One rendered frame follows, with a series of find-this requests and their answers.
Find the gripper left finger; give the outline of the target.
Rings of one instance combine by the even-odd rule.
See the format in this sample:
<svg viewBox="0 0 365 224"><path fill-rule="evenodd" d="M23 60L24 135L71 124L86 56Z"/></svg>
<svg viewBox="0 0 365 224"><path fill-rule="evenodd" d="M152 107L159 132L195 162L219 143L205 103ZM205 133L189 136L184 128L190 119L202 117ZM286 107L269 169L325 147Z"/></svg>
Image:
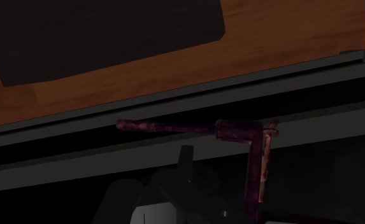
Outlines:
<svg viewBox="0 0 365 224"><path fill-rule="evenodd" d="M193 155L194 147L183 145L178 167L157 171L147 186L135 179L112 182L92 224L130 224L146 189L159 193L189 224L234 224L232 214L221 201L210 198L192 184Z"/></svg>

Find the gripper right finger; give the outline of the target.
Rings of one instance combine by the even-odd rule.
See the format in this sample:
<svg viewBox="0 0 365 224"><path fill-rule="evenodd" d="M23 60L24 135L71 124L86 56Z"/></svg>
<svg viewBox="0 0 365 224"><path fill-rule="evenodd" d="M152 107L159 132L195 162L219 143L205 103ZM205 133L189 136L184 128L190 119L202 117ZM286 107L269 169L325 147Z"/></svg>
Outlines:
<svg viewBox="0 0 365 224"><path fill-rule="evenodd" d="M365 156L314 155L306 159L310 214L365 224Z"/></svg>

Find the dark red L-shaped tool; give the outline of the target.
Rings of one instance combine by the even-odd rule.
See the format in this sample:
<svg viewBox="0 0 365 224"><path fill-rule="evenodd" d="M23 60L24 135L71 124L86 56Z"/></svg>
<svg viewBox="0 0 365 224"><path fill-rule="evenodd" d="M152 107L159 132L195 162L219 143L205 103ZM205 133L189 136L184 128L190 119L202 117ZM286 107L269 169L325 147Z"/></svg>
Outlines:
<svg viewBox="0 0 365 224"><path fill-rule="evenodd" d="M250 152L245 182L245 212L255 224L259 222L259 204L264 197L271 139L278 135L276 123L264 127L261 122L244 120L217 120L214 125L117 120L116 126L124 131L212 134L220 141L248 144Z"/></svg>

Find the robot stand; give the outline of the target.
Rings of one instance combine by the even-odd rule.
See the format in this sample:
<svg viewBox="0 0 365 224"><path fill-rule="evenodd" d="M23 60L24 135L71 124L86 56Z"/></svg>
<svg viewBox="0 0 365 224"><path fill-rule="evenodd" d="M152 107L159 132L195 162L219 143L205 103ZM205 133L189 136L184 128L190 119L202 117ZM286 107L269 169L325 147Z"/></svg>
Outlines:
<svg viewBox="0 0 365 224"><path fill-rule="evenodd" d="M224 34L220 0L0 0L0 79L53 81Z"/></svg>

